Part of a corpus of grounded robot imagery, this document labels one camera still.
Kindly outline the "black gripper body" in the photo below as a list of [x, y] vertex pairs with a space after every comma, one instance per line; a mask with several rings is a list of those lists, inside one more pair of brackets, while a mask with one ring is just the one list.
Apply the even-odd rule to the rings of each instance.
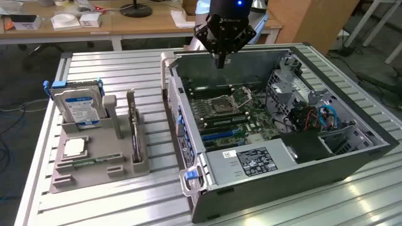
[[207, 16], [207, 50], [214, 54], [238, 52], [251, 39], [250, 0], [213, 0]]

